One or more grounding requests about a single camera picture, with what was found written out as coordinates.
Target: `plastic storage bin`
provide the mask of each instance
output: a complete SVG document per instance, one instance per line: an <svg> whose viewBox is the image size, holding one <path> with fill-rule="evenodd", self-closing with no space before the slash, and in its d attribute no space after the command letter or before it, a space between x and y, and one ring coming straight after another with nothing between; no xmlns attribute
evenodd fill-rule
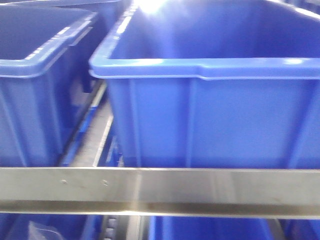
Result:
<svg viewBox="0 0 320 240"><path fill-rule="evenodd" d="M0 3L29 7L60 7L84 9L99 13L99 31L96 37L105 36L125 8L128 0L0 0Z"/></svg>
<svg viewBox="0 0 320 240"><path fill-rule="evenodd" d="M0 166L56 164L90 97L96 15L0 6Z"/></svg>
<svg viewBox="0 0 320 240"><path fill-rule="evenodd" d="M102 216L97 215L0 216L2 240L97 240L101 232Z"/></svg>
<svg viewBox="0 0 320 240"><path fill-rule="evenodd" d="M317 15L269 0L156 7L132 6L90 59L126 166L320 168Z"/></svg>
<svg viewBox="0 0 320 240"><path fill-rule="evenodd" d="M320 220L285 220L288 240L320 240Z"/></svg>
<svg viewBox="0 0 320 240"><path fill-rule="evenodd" d="M273 240L264 219L153 216L149 240Z"/></svg>

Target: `stainless steel bar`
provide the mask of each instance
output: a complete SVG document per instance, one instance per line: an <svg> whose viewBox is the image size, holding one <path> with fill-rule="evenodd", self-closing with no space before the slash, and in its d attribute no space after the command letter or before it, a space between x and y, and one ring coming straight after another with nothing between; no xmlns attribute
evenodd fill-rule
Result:
<svg viewBox="0 0 320 240"><path fill-rule="evenodd" d="M320 219L320 170L0 168L0 212Z"/></svg>

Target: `bin rim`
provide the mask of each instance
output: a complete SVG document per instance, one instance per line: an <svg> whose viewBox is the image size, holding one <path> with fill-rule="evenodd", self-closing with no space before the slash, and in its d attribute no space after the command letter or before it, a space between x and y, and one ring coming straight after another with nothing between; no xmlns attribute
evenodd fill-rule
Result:
<svg viewBox="0 0 320 240"><path fill-rule="evenodd" d="M0 5L0 8L15 9L46 9L50 11L84 12L84 15L72 24L65 26L54 36L44 42L38 48L34 49L23 59L0 59L0 77L1 78L19 78L29 79L44 74L52 64L68 49L69 46L76 44L85 31L92 26L98 19L96 12L83 9L64 9L64 8L42 8L27 7L15 5Z"/></svg>
<svg viewBox="0 0 320 240"><path fill-rule="evenodd" d="M282 2L276 2L276 4L284 5L294 11L302 9ZM320 79L320 57L111 59L110 56L138 8L137 2L132 4L92 54L89 65L90 74L93 77L100 79L200 78L204 80Z"/></svg>
<svg viewBox="0 0 320 240"><path fill-rule="evenodd" d="M12 0L12 2L0 3L0 5L19 5L23 6L42 6L42 7L61 7L73 5L86 5L86 4L105 4L117 3L123 0Z"/></svg>

